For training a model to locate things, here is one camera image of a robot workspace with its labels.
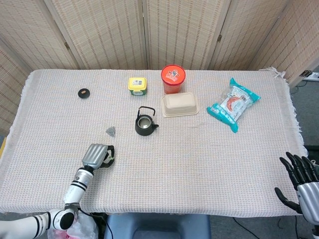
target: table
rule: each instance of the table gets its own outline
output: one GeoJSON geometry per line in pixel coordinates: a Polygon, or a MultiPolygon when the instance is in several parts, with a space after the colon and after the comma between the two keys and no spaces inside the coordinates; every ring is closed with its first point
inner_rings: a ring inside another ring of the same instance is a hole
{"type": "Polygon", "coordinates": [[[295,215],[274,192],[279,187],[297,201],[279,157],[307,153],[285,80],[272,71],[186,71],[188,91],[199,113],[163,118],[160,71],[32,72],[0,161],[0,211],[63,208],[87,148],[103,143],[114,145],[116,160],[95,172],[81,201],[85,211],[295,215]],[[129,77],[147,78],[145,96],[130,94],[129,77]],[[261,96],[239,119],[238,133],[206,112],[231,77],[261,96]],[[89,98],[78,97],[81,88],[89,98]],[[140,106],[157,111],[159,128],[149,136],[134,129],[140,106]],[[111,126],[115,137],[106,134],[111,126]]]}

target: blue snack bag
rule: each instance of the blue snack bag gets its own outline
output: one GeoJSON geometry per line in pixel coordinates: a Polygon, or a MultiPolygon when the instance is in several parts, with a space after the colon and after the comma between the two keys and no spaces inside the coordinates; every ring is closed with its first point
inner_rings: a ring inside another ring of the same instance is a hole
{"type": "Polygon", "coordinates": [[[239,85],[234,78],[230,79],[230,91],[226,94],[221,103],[215,103],[207,107],[207,112],[219,121],[230,126],[231,130],[238,131],[237,120],[241,114],[258,101],[260,97],[247,88],[239,85]]]}

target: red container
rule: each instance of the red container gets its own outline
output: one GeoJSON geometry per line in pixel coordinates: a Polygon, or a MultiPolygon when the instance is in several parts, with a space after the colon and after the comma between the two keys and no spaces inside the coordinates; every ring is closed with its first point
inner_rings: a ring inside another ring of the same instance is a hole
{"type": "Polygon", "coordinates": [[[180,91],[180,88],[185,80],[186,74],[182,67],[177,65],[165,66],[161,71],[161,79],[164,84],[164,92],[166,94],[175,94],[180,91]]]}

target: metal hinge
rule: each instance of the metal hinge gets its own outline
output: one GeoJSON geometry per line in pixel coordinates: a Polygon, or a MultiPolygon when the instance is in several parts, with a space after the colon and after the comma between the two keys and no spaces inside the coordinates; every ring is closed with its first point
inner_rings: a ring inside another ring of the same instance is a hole
{"type": "Polygon", "coordinates": [[[305,70],[304,72],[301,73],[301,77],[308,77],[309,75],[311,75],[313,73],[313,71],[310,70],[305,70]]]}
{"type": "Polygon", "coordinates": [[[70,50],[69,44],[67,42],[64,43],[66,49],[70,50]]]}
{"type": "Polygon", "coordinates": [[[217,42],[220,42],[222,37],[222,35],[218,35],[217,42]]]}

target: plastic bag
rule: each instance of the plastic bag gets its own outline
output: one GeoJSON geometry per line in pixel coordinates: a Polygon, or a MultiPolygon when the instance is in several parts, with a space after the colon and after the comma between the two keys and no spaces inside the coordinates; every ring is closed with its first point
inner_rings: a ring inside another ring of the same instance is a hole
{"type": "Polygon", "coordinates": [[[241,114],[258,101],[260,97],[247,88],[239,85],[234,78],[230,79],[230,89],[223,95],[220,103],[207,107],[207,112],[219,121],[230,126],[231,130],[238,131],[237,120],[241,114]]]}
{"type": "Polygon", "coordinates": [[[79,213],[78,220],[67,231],[49,229],[48,239],[98,239],[98,229],[92,217],[79,213]]]}

